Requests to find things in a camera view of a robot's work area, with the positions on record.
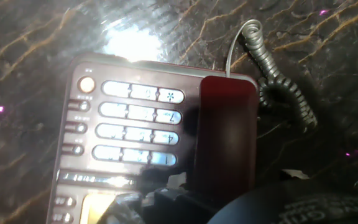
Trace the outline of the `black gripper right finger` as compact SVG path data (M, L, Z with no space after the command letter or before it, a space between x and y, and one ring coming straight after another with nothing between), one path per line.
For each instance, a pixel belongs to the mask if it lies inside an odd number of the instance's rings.
M209 221L216 224L358 224L358 181L289 180L248 192Z

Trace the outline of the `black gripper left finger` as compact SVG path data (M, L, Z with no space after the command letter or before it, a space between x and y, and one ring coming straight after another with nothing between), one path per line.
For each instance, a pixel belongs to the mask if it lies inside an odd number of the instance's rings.
M174 174L166 186L147 195L118 195L98 218L97 224L204 224L217 214L218 206L188 190L187 174Z

